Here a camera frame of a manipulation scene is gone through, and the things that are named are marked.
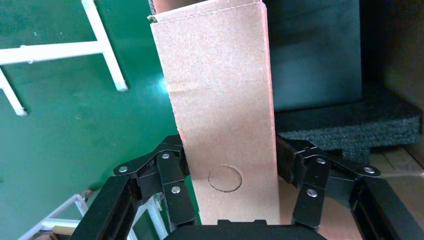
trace black foam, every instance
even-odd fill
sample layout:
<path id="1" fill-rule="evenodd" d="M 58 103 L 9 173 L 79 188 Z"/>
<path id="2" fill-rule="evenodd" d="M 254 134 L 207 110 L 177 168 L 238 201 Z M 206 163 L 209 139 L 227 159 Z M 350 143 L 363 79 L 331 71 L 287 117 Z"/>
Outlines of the black foam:
<path id="1" fill-rule="evenodd" d="M 284 138 L 342 150 L 344 158 L 368 163 L 372 147 L 418 141 L 421 117 L 420 109 L 388 89 L 364 86 L 361 102 L 276 113 L 275 128 Z"/>

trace metal rivet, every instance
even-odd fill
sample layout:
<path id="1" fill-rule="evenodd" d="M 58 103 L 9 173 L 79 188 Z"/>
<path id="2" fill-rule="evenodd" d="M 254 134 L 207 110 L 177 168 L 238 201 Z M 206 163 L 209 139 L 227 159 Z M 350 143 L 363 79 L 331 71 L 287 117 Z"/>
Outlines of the metal rivet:
<path id="1" fill-rule="evenodd" d="M 317 193 L 315 190 L 313 190 L 313 189 L 308 189 L 308 190 L 306 190 L 306 193 L 307 193 L 310 197 L 313 197 L 313 198 L 315 198 L 316 196 L 318 196 L 318 193 Z"/>
<path id="2" fill-rule="evenodd" d="M 173 194 L 177 194 L 177 193 L 179 193 L 181 191 L 181 188 L 179 187 L 179 186 L 173 186 L 172 187 L 172 189 L 171 189 L 171 192 L 173 193 Z"/>
<path id="3" fill-rule="evenodd" d="M 369 174 L 373 174 L 373 173 L 375 173 L 376 171 L 374 171 L 374 169 L 372 169 L 371 167 L 369 167 L 369 166 L 366 166 L 366 167 L 364 167 L 363 168 L 363 170 L 365 170 L 365 172 L 367 172 L 367 173 L 369 173 Z"/>
<path id="4" fill-rule="evenodd" d="M 324 159 L 322 159 L 322 158 L 317 158 L 316 161 L 318 163 L 320 163 L 320 164 L 325 164 L 326 163 L 326 161 Z"/>
<path id="5" fill-rule="evenodd" d="M 127 166 L 121 166 L 121 167 L 119 168 L 119 172 L 120 172 L 120 173 L 125 173 L 127 170 L 128 170 L 128 167 L 127 167 Z"/>

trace cardboard edge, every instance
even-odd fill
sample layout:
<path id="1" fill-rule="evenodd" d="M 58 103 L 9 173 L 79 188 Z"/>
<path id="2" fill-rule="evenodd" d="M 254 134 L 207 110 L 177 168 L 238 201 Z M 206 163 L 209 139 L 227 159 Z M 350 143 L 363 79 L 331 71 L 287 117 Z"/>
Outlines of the cardboard edge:
<path id="1" fill-rule="evenodd" d="M 208 0 L 158 13 L 154 15 L 154 18 L 156 19 L 156 22 L 167 22 L 256 3 L 262 3 L 262 0 Z"/>

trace black panel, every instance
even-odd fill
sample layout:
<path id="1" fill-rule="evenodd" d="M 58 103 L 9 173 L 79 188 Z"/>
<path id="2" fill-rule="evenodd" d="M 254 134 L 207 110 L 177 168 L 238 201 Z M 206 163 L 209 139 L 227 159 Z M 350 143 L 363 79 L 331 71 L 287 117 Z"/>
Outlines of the black panel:
<path id="1" fill-rule="evenodd" d="M 275 111 L 361 99 L 358 0 L 265 0 Z"/>

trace wooden surface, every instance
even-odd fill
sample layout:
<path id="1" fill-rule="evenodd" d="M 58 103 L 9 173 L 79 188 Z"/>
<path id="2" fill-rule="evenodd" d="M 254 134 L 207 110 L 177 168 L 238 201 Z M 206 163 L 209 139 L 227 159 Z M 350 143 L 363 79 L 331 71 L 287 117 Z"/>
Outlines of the wooden surface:
<path id="1" fill-rule="evenodd" d="M 371 165 L 380 169 L 418 225 L 424 230 L 424 170 L 403 147 L 371 155 Z M 299 190 L 279 181 L 281 224 L 289 225 Z M 362 240 L 350 210 L 326 197 L 319 234 L 328 240 Z"/>

